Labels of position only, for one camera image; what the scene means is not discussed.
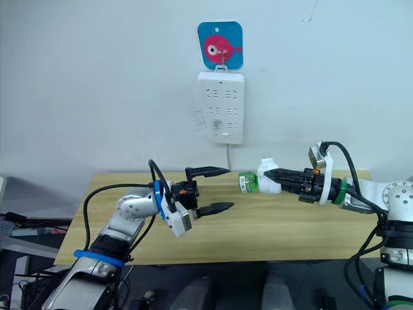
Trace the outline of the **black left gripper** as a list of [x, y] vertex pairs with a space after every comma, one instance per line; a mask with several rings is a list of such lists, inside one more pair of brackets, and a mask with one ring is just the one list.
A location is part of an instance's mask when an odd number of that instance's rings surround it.
[[234, 205], [234, 202], [217, 202], [212, 203], [206, 207], [198, 208], [197, 198], [199, 197], [199, 190], [197, 187], [197, 182], [193, 179], [198, 176], [211, 178], [229, 172], [229, 169], [213, 166], [185, 168], [187, 181], [172, 184], [171, 193], [174, 201], [179, 202], [186, 210], [194, 210], [194, 219], [200, 219], [204, 216], [219, 214], [223, 211], [228, 210]]

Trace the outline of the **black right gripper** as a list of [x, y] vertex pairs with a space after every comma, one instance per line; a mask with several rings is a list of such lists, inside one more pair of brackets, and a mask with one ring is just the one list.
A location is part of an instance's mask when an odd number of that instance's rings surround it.
[[282, 191], [299, 193], [299, 201], [315, 203], [321, 198], [325, 175], [317, 169], [305, 168], [304, 171], [278, 168], [264, 175], [281, 185]]

